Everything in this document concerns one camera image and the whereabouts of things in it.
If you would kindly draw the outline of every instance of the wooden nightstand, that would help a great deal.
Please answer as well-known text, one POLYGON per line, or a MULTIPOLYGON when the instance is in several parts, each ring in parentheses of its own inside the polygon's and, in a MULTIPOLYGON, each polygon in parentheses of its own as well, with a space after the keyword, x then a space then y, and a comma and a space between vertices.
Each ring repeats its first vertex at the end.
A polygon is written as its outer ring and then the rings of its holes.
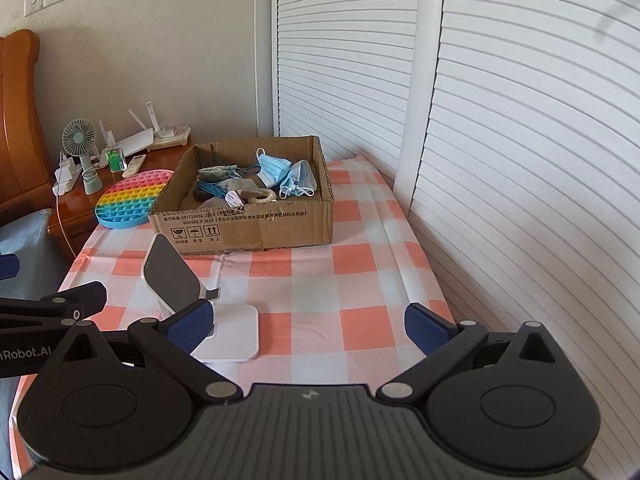
MULTIPOLYGON (((146 154, 146 159, 138 172, 174 170, 182 154, 192 145, 193 143, 190 139, 186 146, 153 150, 146 154)), ((102 180, 102 189, 97 193, 92 195, 85 194, 82 176, 80 176, 74 188, 60 197, 60 219, 65 227, 66 236, 69 238, 76 254, 82 250, 89 236, 98 225, 98 220, 95 217, 95 204, 113 184, 122 180, 122 173, 111 173, 109 168, 98 170, 98 174, 102 180)), ((49 233, 56 239, 58 246, 66 257, 73 261, 73 255, 60 230, 55 209, 49 219, 49 233)))

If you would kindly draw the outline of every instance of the blue gripper pad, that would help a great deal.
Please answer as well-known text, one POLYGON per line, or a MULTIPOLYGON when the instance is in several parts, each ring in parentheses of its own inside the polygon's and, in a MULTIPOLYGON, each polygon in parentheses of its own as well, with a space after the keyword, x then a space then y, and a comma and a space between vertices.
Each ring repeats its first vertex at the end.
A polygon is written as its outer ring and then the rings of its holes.
POLYGON ((15 254, 0 254, 0 280, 15 278, 20 272, 20 260, 15 254))
POLYGON ((199 306, 172 322, 166 329, 165 337, 187 354, 193 352, 213 328, 213 307, 207 300, 200 301, 199 306))
POLYGON ((420 303, 404 311, 404 331, 425 355, 433 354, 458 333, 458 328, 420 303))

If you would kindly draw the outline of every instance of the white cable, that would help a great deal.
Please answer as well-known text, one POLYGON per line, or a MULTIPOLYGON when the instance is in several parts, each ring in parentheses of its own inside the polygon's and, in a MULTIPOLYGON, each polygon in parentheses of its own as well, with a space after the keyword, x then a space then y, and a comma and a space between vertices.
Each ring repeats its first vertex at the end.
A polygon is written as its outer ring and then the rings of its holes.
MULTIPOLYGON (((62 164, 62 152, 60 152, 60 164, 62 164)), ((60 169, 60 177, 62 177, 62 168, 60 169)), ((74 251, 74 248, 71 246, 71 242, 69 241, 69 238, 66 237, 65 228, 62 225, 62 220, 60 219, 60 206, 58 205, 59 200, 60 200, 60 179, 58 179, 58 188, 56 189, 56 214, 58 215, 58 224, 60 225, 60 230, 62 231, 62 235, 65 237, 65 242, 69 246, 69 250, 71 251, 71 254, 73 254, 74 258, 76 258, 78 255, 74 251)))

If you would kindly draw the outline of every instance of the louvered closet door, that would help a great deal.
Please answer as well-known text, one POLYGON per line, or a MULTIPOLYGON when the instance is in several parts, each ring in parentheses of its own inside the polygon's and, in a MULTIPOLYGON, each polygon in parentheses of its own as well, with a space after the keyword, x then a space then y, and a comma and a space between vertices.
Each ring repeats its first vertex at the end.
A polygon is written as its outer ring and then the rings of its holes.
POLYGON ((639 0, 444 0, 410 222, 450 306, 543 322, 640 468, 639 0))
POLYGON ((329 159, 398 168, 417 0, 277 0, 281 136, 317 135, 329 159))

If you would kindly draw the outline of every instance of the surgical mask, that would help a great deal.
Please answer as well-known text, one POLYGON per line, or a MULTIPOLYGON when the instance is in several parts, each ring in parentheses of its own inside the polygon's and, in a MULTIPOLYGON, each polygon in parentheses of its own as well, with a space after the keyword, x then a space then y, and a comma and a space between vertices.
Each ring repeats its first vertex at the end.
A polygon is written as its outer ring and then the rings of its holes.
POLYGON ((258 177, 264 182, 267 188, 279 184, 291 167, 291 163, 286 158, 267 155, 263 148, 258 148, 255 156, 260 163, 260 173, 258 173, 258 177))
POLYGON ((289 195, 312 196, 316 192, 318 184, 316 178, 311 171, 311 166, 306 160, 296 162, 287 176, 280 184, 280 198, 285 199, 289 195))

